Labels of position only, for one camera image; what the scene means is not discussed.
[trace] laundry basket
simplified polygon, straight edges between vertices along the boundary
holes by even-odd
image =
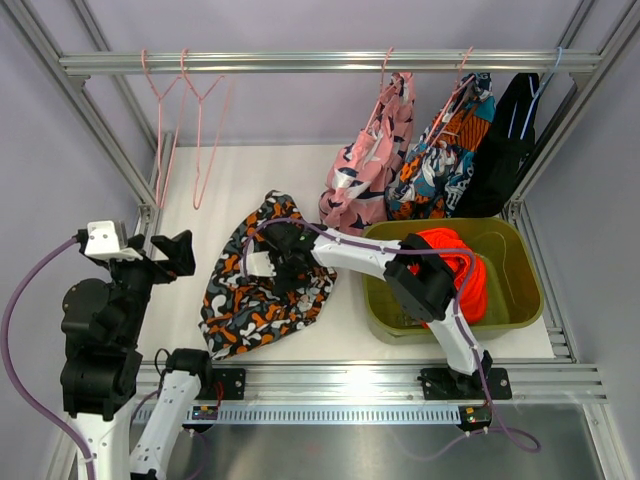
[[[485,316],[471,326],[480,340],[531,325],[542,313],[543,297],[527,249],[518,231],[498,218],[448,218],[382,222],[370,227],[366,238],[403,239],[409,233],[450,228],[479,255],[487,267],[489,303]],[[385,282],[363,275],[369,328],[385,343],[435,341],[431,330],[416,325],[402,311]]]

